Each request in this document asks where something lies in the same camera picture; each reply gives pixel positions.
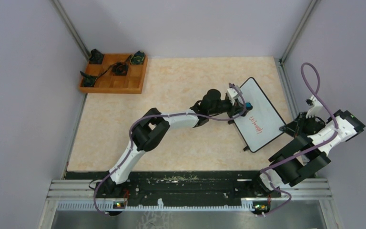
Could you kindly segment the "blue whiteboard eraser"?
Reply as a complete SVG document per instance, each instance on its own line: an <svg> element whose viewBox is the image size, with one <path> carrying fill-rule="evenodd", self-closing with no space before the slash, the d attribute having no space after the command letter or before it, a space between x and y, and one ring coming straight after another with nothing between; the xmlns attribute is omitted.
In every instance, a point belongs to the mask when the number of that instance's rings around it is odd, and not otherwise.
<svg viewBox="0 0 366 229"><path fill-rule="evenodd" d="M247 111L250 111L253 109L253 106L249 102L247 102L247 103L245 103L245 108Z"/></svg>

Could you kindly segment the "small black-framed whiteboard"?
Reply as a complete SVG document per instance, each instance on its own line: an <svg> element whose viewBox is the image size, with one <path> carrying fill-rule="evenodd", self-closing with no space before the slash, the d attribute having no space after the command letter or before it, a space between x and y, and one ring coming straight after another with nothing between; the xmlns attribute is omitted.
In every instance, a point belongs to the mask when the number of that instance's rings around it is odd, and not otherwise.
<svg viewBox="0 0 366 229"><path fill-rule="evenodd" d="M245 101L253 108L228 124L234 124L238 129L245 142L243 150L255 153L283 135L280 128L286 123L255 78L248 78L240 89Z"/></svg>

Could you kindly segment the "aluminium frame rail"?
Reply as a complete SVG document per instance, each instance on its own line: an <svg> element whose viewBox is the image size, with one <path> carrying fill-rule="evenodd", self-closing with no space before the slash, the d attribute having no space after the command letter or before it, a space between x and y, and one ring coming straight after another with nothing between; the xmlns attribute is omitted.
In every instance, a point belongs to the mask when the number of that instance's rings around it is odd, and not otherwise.
<svg viewBox="0 0 366 229"><path fill-rule="evenodd" d="M47 194L47 200L57 201L59 210L100 210L109 214L116 211L255 211L256 206L292 201L332 200L332 192L325 179L307 179L295 187L284 185L278 194L270 197L240 197L223 191L207 192L200 197L192 194L161 194L151 192L137 201L138 189L126 198L94 198L94 191L87 180L54 180Z"/></svg>

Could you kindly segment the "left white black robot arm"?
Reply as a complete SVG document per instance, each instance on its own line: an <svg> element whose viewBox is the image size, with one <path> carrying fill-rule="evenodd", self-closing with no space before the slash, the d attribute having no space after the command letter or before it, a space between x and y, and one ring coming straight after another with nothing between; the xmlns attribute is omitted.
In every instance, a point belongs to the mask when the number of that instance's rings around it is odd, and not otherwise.
<svg viewBox="0 0 366 229"><path fill-rule="evenodd" d="M123 183L141 157L154 150L169 130L196 128L209 120L219 121L218 115L227 114L226 122L245 116L253 106L247 102L241 89L231 85L221 98L220 91L210 89L202 100L195 102L189 109L177 113L161 113L157 108L150 109L142 118L135 121L129 129L129 143L108 174L96 186L98 191L113 198L124 191Z"/></svg>

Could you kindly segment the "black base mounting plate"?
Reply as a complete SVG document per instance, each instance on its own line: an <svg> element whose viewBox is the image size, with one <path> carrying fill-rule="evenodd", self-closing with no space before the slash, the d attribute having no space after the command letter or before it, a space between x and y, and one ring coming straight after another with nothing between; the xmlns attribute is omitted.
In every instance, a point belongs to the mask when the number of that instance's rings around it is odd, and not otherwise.
<svg viewBox="0 0 366 229"><path fill-rule="evenodd" d="M98 197L149 196L150 194L221 194L228 198L280 197L277 191L264 192L253 184L257 171L133 171L127 181L115 184L110 178L99 186Z"/></svg>

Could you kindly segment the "dark object tray bottom-left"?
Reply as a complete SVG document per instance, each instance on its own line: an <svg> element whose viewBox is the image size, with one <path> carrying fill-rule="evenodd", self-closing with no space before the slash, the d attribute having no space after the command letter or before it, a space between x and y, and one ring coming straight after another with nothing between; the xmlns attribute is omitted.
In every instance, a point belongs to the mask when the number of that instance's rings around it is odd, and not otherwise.
<svg viewBox="0 0 366 229"><path fill-rule="evenodd" d="M97 81L98 76L89 75L82 71L80 71L80 75L82 76L82 87L94 87Z"/></svg>

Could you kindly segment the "dark object tray centre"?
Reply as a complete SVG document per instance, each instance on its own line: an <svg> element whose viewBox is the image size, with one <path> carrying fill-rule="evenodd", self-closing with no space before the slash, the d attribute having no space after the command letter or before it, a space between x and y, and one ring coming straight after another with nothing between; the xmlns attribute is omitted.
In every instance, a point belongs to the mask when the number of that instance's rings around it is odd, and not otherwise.
<svg viewBox="0 0 366 229"><path fill-rule="evenodd" d="M112 66L112 73L116 76L126 76L129 65L125 62L117 62Z"/></svg>

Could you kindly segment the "dark object tray top-left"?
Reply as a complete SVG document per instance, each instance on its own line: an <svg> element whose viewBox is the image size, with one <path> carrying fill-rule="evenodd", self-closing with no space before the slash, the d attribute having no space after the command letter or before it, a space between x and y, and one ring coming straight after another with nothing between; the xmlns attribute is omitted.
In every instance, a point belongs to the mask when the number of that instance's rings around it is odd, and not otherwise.
<svg viewBox="0 0 366 229"><path fill-rule="evenodd" d="M97 49L91 50L91 55L89 57L89 64L102 64L104 59L104 54Z"/></svg>

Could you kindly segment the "orange wooden compartment tray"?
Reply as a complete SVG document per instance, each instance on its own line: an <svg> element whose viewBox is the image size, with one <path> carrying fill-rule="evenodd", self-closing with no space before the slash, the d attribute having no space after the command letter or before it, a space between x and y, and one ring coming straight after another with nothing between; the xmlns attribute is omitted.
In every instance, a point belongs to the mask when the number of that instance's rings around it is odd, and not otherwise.
<svg viewBox="0 0 366 229"><path fill-rule="evenodd" d="M89 64L88 62L82 72L98 76L98 78L94 87L82 87L81 76L79 90L86 94L141 94L148 57L146 55L142 65L132 65L130 64L132 54L106 53L102 64ZM116 76L112 73L112 66L117 62L125 62L129 65L126 76Z"/></svg>

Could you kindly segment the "dark object tray top-right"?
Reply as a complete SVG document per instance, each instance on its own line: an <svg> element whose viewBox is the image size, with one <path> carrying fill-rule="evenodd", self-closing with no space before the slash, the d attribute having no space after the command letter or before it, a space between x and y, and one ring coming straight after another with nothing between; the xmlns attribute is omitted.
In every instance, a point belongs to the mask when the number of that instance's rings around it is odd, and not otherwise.
<svg viewBox="0 0 366 229"><path fill-rule="evenodd" d="M145 60L145 53L142 51L137 51L135 54L132 54L130 57L130 64L132 65L142 65Z"/></svg>

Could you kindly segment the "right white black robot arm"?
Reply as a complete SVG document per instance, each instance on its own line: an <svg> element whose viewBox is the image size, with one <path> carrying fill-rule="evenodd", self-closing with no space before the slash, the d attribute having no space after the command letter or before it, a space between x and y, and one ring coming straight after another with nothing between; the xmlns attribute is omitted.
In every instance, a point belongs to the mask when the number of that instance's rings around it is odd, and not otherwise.
<svg viewBox="0 0 366 229"><path fill-rule="evenodd" d="M300 113L295 120L279 128L293 140L271 156L270 166L250 182L251 194L264 197L282 184L293 187L311 178L331 162L330 150L359 135L364 128L365 124L348 110L336 111L327 121Z"/></svg>

